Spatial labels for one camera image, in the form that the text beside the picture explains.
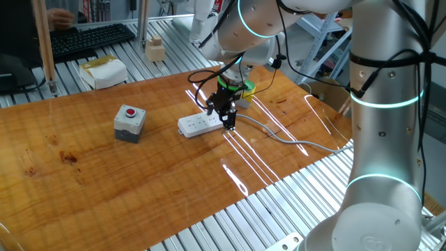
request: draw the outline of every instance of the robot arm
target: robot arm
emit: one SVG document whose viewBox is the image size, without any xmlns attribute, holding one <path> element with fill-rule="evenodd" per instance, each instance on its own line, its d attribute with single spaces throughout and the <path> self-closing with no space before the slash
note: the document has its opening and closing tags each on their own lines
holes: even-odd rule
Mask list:
<svg viewBox="0 0 446 251">
<path fill-rule="evenodd" d="M 220 17 L 224 18 L 220 27 L 208 30 L 212 36 L 203 44 L 203 53 L 228 64 L 240 53 L 271 46 L 283 30 L 279 3 L 287 8 L 281 9 L 286 26 L 301 16 L 290 10 L 330 13 L 353 5 L 351 86 L 359 90 L 352 94 L 353 169 L 341 208 L 308 234 L 299 251 L 415 251 L 420 244 L 420 72 L 411 59 L 425 49 L 395 1 L 399 0 L 235 0 Z M 404 2 L 424 18 L 425 1 Z M 211 22 L 212 27 L 217 24 L 217 20 Z M 243 57 L 242 63 L 249 60 Z M 261 63 L 250 60 L 249 64 Z M 237 76 L 249 71 L 237 68 L 222 73 L 226 86 L 243 86 Z M 214 93 L 211 100 L 221 94 Z M 236 112 L 234 98 L 223 100 L 226 105 L 217 109 L 220 115 Z M 235 126 L 235 120 L 220 118 L 226 129 Z"/>
</svg>

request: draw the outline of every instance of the wooden tabletop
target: wooden tabletop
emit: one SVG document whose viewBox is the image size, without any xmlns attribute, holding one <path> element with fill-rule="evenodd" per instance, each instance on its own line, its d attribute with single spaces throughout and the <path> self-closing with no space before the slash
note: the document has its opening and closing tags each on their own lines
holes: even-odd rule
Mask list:
<svg viewBox="0 0 446 251">
<path fill-rule="evenodd" d="M 0 239 L 10 249 L 17 240 L 25 250 L 141 251 L 329 154 L 242 118 L 234 132 L 179 135 L 178 119 L 201 112 L 187 75 L 0 109 Z M 261 90 L 271 77 L 257 68 L 250 79 Z M 122 104 L 147 111 L 138 144 L 114 139 Z M 280 72 L 239 112 L 287 140 L 338 149 L 351 138 L 350 120 Z"/>
</svg>

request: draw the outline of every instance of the tissue box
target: tissue box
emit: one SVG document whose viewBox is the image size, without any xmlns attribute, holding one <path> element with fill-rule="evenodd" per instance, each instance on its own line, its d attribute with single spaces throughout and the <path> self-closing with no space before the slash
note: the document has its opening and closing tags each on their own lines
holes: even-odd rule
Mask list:
<svg viewBox="0 0 446 251">
<path fill-rule="evenodd" d="M 103 89 L 127 80 L 124 63 L 112 55 L 104 56 L 79 66 L 81 78 L 93 89 Z"/>
</svg>

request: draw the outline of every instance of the person's hand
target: person's hand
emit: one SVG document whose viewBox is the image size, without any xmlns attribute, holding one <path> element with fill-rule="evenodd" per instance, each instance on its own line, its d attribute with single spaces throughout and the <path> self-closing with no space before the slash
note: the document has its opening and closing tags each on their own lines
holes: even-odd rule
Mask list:
<svg viewBox="0 0 446 251">
<path fill-rule="evenodd" d="M 70 11 L 61 8 L 47 10 L 47 17 L 49 29 L 53 31 L 69 29 L 75 18 Z"/>
</svg>

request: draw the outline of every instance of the green object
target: green object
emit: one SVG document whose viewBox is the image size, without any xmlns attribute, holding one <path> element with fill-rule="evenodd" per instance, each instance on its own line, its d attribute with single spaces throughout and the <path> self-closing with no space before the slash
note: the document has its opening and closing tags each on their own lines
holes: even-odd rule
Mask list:
<svg viewBox="0 0 446 251">
<path fill-rule="evenodd" d="M 255 84 L 249 80 L 245 82 L 245 86 L 248 87 L 248 89 L 246 89 L 246 91 L 252 91 L 252 90 L 254 90 L 254 88 L 256 88 Z"/>
<path fill-rule="evenodd" d="M 234 86 L 228 87 L 228 85 L 223 81 L 223 79 L 220 76 L 218 76 L 218 84 L 220 84 L 224 88 L 228 88 L 231 91 L 237 91 L 238 90 L 238 88 L 234 87 Z"/>
<path fill-rule="evenodd" d="M 228 88 L 228 85 L 223 81 L 223 79 L 220 76 L 218 76 L 218 84 L 220 84 L 224 88 Z M 249 81 L 249 80 L 247 80 L 245 82 L 245 86 L 247 86 L 247 88 L 248 88 L 246 91 L 251 91 L 251 90 L 253 90 L 256 87 L 254 85 L 254 83 Z M 234 87 L 234 86 L 230 86 L 228 89 L 231 90 L 231 91 L 237 91 L 238 90 L 238 88 Z"/>
</svg>

